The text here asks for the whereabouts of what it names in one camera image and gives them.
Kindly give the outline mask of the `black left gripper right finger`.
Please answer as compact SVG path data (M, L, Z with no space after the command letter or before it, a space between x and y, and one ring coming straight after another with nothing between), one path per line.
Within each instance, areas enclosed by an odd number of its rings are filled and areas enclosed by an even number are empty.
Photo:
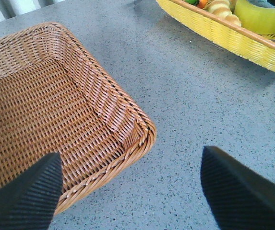
M216 146L203 148L200 179L222 230L275 230L275 183Z

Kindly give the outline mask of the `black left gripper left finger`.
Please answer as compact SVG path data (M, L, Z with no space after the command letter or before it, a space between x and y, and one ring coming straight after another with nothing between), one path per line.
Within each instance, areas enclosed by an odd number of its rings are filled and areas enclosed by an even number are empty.
M0 189L0 230L47 230L61 194L60 154L49 153Z

